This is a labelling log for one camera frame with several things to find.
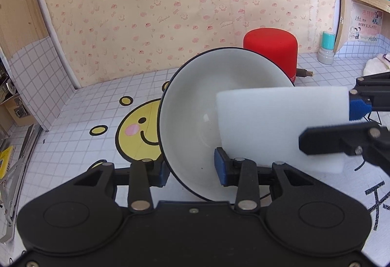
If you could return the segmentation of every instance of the smile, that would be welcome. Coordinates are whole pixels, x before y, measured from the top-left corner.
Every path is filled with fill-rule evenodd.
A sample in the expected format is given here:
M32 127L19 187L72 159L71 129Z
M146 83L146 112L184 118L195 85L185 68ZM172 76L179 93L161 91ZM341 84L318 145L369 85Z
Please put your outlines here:
M141 138L142 138L142 140L144 141L145 144L148 144L148 145L151 145L151 146L157 146L158 145L158 142L150 142L150 141L148 141L145 138L145 133L144 133L143 130L141 131Z

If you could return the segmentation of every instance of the red container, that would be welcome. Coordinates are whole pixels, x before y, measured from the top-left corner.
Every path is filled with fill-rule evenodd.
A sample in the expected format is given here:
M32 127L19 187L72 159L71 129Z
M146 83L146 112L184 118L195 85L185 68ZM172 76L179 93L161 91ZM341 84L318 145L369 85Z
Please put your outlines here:
M277 28L254 29L245 35L244 48L270 59L295 81L298 42L293 34Z

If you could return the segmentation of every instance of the pink wallpaper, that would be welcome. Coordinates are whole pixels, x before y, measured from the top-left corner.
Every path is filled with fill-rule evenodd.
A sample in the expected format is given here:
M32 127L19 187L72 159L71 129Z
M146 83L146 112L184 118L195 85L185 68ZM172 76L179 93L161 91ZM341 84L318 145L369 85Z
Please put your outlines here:
M199 52L242 46L259 27L291 31L316 52L335 0L45 0L81 86L175 68Z

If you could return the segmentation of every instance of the poster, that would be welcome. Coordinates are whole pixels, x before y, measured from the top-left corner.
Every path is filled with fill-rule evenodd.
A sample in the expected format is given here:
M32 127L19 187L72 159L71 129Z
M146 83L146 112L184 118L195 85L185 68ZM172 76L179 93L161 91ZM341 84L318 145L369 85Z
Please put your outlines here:
M348 41L375 43L381 32L383 12L352 2Z

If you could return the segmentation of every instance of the table surface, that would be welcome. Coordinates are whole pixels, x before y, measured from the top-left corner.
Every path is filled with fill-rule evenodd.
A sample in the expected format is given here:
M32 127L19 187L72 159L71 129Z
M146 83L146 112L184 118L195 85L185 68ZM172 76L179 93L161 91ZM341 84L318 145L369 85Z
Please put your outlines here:
M368 58L343 58L332 66L321 64L316 54L301 54L298 66L314 72L313 77L297 78L296 86L347 86L355 85L363 74ZM117 168L128 167L116 150L114 136L123 118L134 108L151 99L161 97L161 87L177 69L162 70L133 77L108 81L77 90L68 101L50 132L42 133L31 156L21 192L19 209L31 199L86 171L99 159L112 161ZM122 96L131 96L129 107L119 105ZM390 125L388 113L380 113L381 122ZM378 120L376 113L372 118ZM91 136L89 130L107 125L101 136ZM13 127L11 140L16 148L22 144L25 128ZM363 163L362 157L351 158L339 175L311 174L328 185L352 196L371 210L373 230L363 249L380 266L390 261L390 179L380 169ZM155 205L159 200L202 201L187 191L171 175L164 188L151 188ZM127 189L118 187L116 202L127 206ZM264 199L263 205L271 202ZM0 221L3 220L0 209ZM16 233L13 242L0 246L0 262L8 264L9 257L20 256L24 249Z

